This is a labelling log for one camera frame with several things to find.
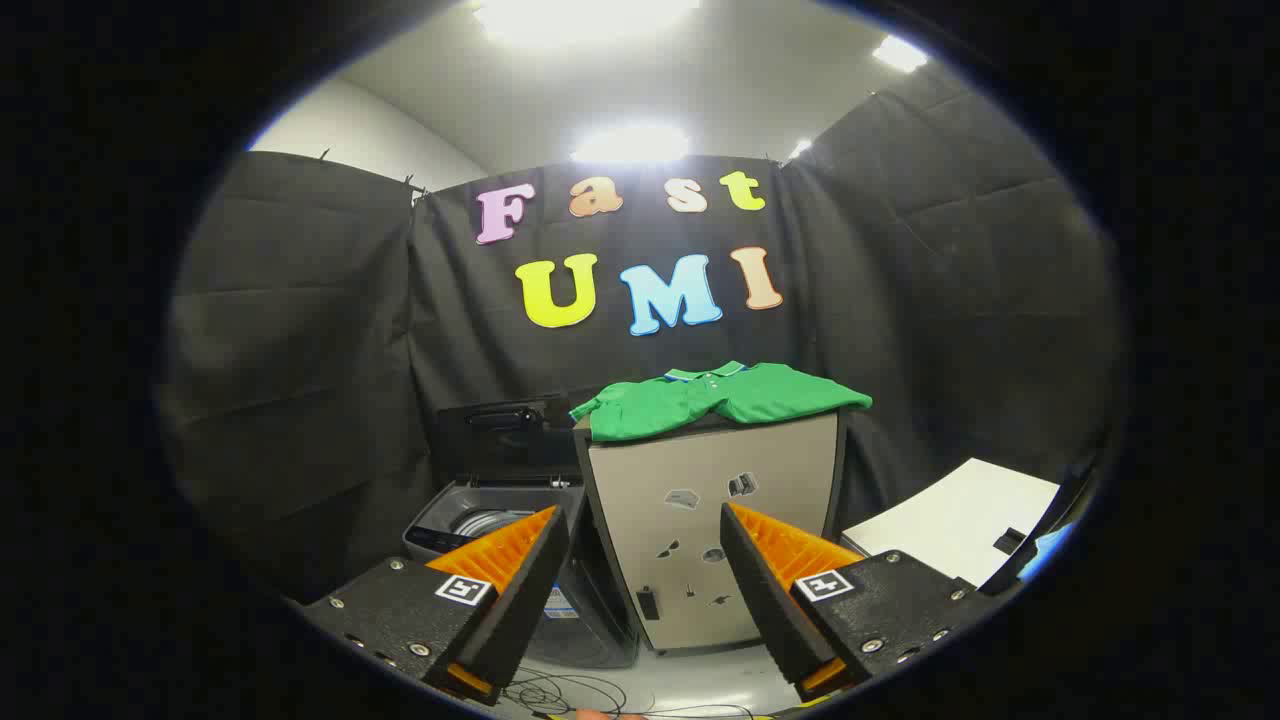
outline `floor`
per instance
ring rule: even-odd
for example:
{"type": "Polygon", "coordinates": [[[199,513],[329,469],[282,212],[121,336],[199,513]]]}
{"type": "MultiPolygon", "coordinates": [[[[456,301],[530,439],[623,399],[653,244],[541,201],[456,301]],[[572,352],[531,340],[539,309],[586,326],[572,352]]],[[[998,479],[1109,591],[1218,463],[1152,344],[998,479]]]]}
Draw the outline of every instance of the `floor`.
{"type": "Polygon", "coordinates": [[[572,717],[566,706],[612,712],[621,703],[621,712],[649,715],[654,720],[728,720],[746,719],[748,711],[767,715],[800,702],[763,643],[671,651],[663,656],[641,647],[636,664],[625,670],[584,670],[532,660],[521,667],[508,694],[521,693],[530,708],[503,698],[492,708],[499,717],[527,720],[531,710],[572,717]]]}

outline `black curtain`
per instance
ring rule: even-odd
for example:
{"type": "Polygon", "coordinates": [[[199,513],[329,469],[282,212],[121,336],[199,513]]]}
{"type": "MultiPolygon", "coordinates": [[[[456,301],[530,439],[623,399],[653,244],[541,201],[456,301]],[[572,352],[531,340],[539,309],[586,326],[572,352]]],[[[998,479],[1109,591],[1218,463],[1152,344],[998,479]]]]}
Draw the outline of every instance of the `black curtain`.
{"type": "Polygon", "coordinates": [[[1060,482],[1097,447],[1126,392],[1110,243],[995,102],[925,65],[782,174],[820,372],[874,387],[849,423],[846,525],[969,457],[1060,482]]]}
{"type": "Polygon", "coordinates": [[[434,413],[541,392],[581,397],[612,382],[643,380],[672,368],[710,369],[730,359],[812,366],[815,350],[803,318],[806,261],[804,247],[788,241],[788,215],[777,164],[737,158],[692,156],[662,167],[557,164],[428,196],[416,208],[410,279],[410,347],[425,406],[434,413]],[[719,178],[735,170],[759,182],[753,192],[765,200],[763,209],[741,210],[730,200],[719,178]],[[570,188],[594,176],[614,181],[622,206],[576,218],[568,210],[570,188]],[[663,190],[669,178],[698,181],[708,209],[673,211],[663,190]],[[538,195],[525,202],[515,236],[477,245],[476,195],[526,182],[538,195]],[[746,283],[730,259],[744,246],[768,252],[764,261],[782,305],[746,307],[746,283]],[[599,259],[595,310],[576,325],[535,325],[525,314],[516,268],[553,260],[552,295],[567,305],[575,291],[563,260],[580,252],[599,259]],[[631,296],[618,273],[650,265],[669,281],[676,260],[690,254],[708,256],[708,284],[723,318],[631,336],[631,296]]]}
{"type": "Polygon", "coordinates": [[[406,328],[410,190],[250,152],[210,199],[170,313],[160,410],[211,529],[314,598],[398,552],[430,470],[406,328]]]}

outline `beige cabinet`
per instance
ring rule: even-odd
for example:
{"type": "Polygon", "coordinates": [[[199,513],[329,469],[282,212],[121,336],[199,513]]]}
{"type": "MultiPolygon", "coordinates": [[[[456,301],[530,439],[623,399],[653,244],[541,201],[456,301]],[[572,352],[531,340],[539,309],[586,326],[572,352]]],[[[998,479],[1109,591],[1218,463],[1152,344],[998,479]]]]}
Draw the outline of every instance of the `beige cabinet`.
{"type": "Polygon", "coordinates": [[[586,418],[576,433],[596,528],[649,643],[759,638],[719,547],[721,503],[827,532],[842,450],[837,415],[768,425],[705,418],[626,443],[593,443],[589,429],[586,418]]]}

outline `black lid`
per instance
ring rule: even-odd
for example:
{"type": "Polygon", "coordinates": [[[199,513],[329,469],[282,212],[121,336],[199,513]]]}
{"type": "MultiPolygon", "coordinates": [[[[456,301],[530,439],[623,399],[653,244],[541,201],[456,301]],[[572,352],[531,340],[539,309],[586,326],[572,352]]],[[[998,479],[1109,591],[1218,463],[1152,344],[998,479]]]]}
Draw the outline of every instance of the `black lid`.
{"type": "Polygon", "coordinates": [[[440,410],[438,462],[451,475],[480,482],[577,477],[568,411],[562,395],[440,410]]]}

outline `pink letter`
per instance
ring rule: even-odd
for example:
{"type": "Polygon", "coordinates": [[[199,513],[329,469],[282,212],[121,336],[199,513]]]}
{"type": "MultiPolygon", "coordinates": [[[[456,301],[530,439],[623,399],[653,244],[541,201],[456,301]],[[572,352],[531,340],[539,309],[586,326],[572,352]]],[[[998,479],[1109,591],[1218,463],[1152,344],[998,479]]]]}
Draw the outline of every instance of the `pink letter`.
{"type": "Polygon", "coordinates": [[[763,247],[739,247],[728,254],[741,268],[746,279],[746,306],[751,310],[768,310],[782,305],[782,296],[773,290],[769,270],[764,266],[763,247]]]}
{"type": "Polygon", "coordinates": [[[525,200],[532,196],[534,186],[527,182],[476,195],[476,201],[480,202],[480,234],[476,236],[476,245],[498,242],[516,234],[515,223],[525,217],[525,200]],[[507,218],[511,218],[511,225],[507,224],[507,218]]]}

